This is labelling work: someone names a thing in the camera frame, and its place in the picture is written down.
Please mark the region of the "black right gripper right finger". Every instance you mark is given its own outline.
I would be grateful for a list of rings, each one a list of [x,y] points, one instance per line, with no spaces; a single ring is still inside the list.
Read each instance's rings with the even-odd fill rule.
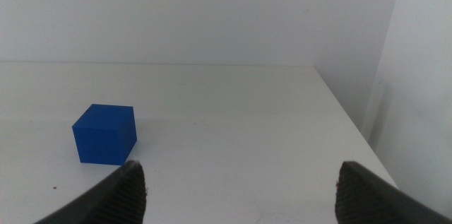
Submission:
[[[355,161],[340,168],[335,216],[339,224],[451,224]]]

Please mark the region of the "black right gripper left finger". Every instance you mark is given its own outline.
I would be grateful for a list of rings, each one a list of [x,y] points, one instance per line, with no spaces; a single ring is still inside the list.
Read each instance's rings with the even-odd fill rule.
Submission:
[[[86,193],[38,222],[141,224],[145,208],[143,168],[138,161],[130,160]]]

